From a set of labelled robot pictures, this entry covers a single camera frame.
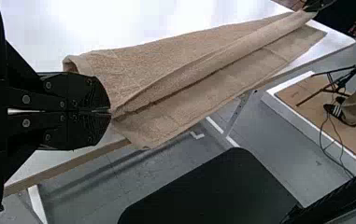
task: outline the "cable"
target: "cable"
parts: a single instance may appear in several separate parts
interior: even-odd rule
[[[332,94],[332,102],[331,102],[332,105],[335,104],[335,94],[333,93]],[[335,158],[333,158],[326,150],[327,148],[329,148],[334,142],[335,140],[329,144],[327,147],[323,147],[322,145],[322,133],[323,133],[323,127],[324,125],[326,124],[326,122],[330,120],[331,123],[332,123],[332,126],[333,126],[333,129],[335,131],[335,133],[337,134],[338,136],[338,139],[339,139],[339,142],[341,144],[341,153],[340,153],[340,156],[339,156],[339,161],[336,161]],[[347,169],[347,167],[344,165],[344,162],[342,160],[343,158],[343,155],[344,155],[344,144],[343,144],[343,139],[341,138],[341,135],[340,133],[337,131],[337,128],[335,127],[335,124],[333,123],[333,121],[330,119],[330,114],[329,113],[326,113],[326,119],[323,121],[322,125],[320,126],[320,149],[322,150],[323,154],[329,158],[329,160],[333,161],[335,164],[337,164],[338,166],[340,166],[341,168],[343,168],[344,172],[346,173],[346,175],[349,177],[349,178],[353,178],[355,175],[349,170]]]

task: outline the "tripod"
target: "tripod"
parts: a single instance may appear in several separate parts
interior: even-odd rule
[[[339,77],[336,80],[333,80],[332,73],[346,71],[346,70],[351,70],[351,71],[348,74],[346,74],[342,77]],[[339,95],[349,97],[348,94],[345,94],[344,92],[340,92],[340,90],[346,88],[347,83],[356,75],[356,64],[354,64],[353,66],[350,66],[350,67],[345,67],[345,68],[335,69],[332,71],[314,74],[311,77],[317,77],[317,76],[322,76],[322,75],[326,75],[328,77],[330,83],[328,85],[324,86],[323,88],[321,88],[320,90],[314,92],[313,94],[308,96],[306,99],[299,102],[296,106],[300,106],[300,105],[304,104],[305,102],[307,102],[314,96],[320,94],[321,92],[336,93]]]

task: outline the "beige towel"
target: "beige towel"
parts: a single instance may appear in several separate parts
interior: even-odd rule
[[[321,40],[298,11],[140,46],[64,59],[64,70],[97,76],[115,129],[139,147],[157,147],[267,80]]]

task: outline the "screw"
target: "screw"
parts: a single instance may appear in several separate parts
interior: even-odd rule
[[[50,82],[46,82],[46,88],[47,90],[50,90],[52,88],[52,84]]]
[[[30,120],[29,119],[24,119],[22,122],[23,128],[28,128],[30,126]]]
[[[49,133],[47,133],[45,139],[46,139],[46,142],[48,142],[51,139],[51,135]]]
[[[30,104],[30,96],[28,95],[23,95],[22,97],[22,102],[26,105],[29,105]]]

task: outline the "white table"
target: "white table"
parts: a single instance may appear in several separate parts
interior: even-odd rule
[[[270,0],[0,0],[0,8],[7,40],[37,72],[61,71],[62,59],[68,54],[133,46],[290,11]],[[315,21],[308,24],[327,32],[327,36],[276,74],[275,79],[355,43]],[[102,144],[110,142],[116,148],[129,144],[108,130]],[[101,147],[73,152],[37,151],[8,180],[5,195],[107,152]]]

